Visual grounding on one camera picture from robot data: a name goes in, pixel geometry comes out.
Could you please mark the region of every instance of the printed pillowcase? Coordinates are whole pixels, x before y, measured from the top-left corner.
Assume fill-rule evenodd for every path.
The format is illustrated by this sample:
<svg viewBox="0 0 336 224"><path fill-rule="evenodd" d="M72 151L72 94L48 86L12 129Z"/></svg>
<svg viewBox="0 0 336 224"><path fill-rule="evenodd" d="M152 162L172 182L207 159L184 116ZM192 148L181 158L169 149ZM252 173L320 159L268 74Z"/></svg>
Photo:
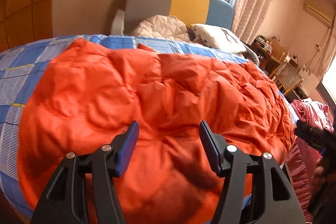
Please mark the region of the printed pillowcase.
<svg viewBox="0 0 336 224"><path fill-rule="evenodd" d="M191 28L207 47L232 54L246 52L244 43L228 29L205 24L192 24Z"/></svg>

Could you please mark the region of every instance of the blue headboard panel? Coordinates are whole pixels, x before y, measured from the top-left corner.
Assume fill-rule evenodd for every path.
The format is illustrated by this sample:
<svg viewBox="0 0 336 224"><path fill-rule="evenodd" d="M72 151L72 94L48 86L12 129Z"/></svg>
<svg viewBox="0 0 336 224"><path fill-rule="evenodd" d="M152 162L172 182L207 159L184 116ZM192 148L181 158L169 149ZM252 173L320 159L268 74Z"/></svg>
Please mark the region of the blue headboard panel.
<svg viewBox="0 0 336 224"><path fill-rule="evenodd" d="M233 7L225 0L210 0L207 25L231 29L233 20Z"/></svg>

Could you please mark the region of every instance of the wooden furniture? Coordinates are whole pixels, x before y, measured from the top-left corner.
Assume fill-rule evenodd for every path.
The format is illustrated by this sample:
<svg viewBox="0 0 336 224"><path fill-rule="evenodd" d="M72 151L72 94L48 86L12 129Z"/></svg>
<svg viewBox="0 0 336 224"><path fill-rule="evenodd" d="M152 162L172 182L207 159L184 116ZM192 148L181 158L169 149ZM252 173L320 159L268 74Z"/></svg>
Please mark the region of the wooden furniture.
<svg viewBox="0 0 336 224"><path fill-rule="evenodd" d="M288 55L288 50L283 47L279 41L275 39L268 39L269 42L272 42L272 54L278 59L281 63L285 61L285 58Z"/></svg>
<svg viewBox="0 0 336 224"><path fill-rule="evenodd" d="M255 44L255 47L257 47L258 51L261 53L263 58L260 60L259 68L262 70L265 70L266 65L269 61L273 60L276 64L281 64L282 62L277 59L273 54L270 54L268 51L266 51L262 46L259 44Z"/></svg>
<svg viewBox="0 0 336 224"><path fill-rule="evenodd" d="M289 58L290 58L290 60L288 61L291 65L292 65L292 67L294 68L294 69L296 69L297 68L297 60L295 60L294 58L293 58L293 56L289 56Z"/></svg>
<svg viewBox="0 0 336 224"><path fill-rule="evenodd" d="M269 76L270 79L273 77L276 78L275 83L278 89L284 90L284 96L303 82L303 78L288 62L278 66Z"/></svg>
<svg viewBox="0 0 336 224"><path fill-rule="evenodd" d="M298 85L295 89L287 93L286 100L289 103L292 103L294 100L306 100L309 98L308 94L303 90L301 84Z"/></svg>

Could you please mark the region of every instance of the orange comforter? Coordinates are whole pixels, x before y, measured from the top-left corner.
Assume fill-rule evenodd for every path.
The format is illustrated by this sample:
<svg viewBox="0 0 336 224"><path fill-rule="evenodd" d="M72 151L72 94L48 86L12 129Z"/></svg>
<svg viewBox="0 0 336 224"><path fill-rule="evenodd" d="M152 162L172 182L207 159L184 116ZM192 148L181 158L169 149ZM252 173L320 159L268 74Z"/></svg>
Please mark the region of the orange comforter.
<svg viewBox="0 0 336 224"><path fill-rule="evenodd" d="M202 120L244 152L269 151L279 163L295 138L277 87L252 63L110 50L78 39L50 62L22 115L18 174L30 206L67 152L92 153L132 120L139 140L128 170L115 179L127 223L212 218L223 180L202 148ZM247 194L250 187L248 177ZM92 200L88 191L94 221Z"/></svg>

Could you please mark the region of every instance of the bed sheet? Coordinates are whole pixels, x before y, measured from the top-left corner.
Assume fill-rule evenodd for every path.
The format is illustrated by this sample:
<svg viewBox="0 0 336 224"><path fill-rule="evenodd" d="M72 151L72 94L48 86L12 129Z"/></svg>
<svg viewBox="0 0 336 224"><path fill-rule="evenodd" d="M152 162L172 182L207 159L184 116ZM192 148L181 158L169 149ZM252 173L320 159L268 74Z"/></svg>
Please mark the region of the bed sheet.
<svg viewBox="0 0 336 224"><path fill-rule="evenodd" d="M0 188L7 200L29 218L33 210L27 205L21 193L16 163L21 115L50 60L79 37L109 49L137 48L137 45L142 43L162 53L197 54L238 64L248 61L227 52L186 42L105 35L44 39L0 53ZM298 117L294 109L287 101L286 104L293 121L296 122Z"/></svg>

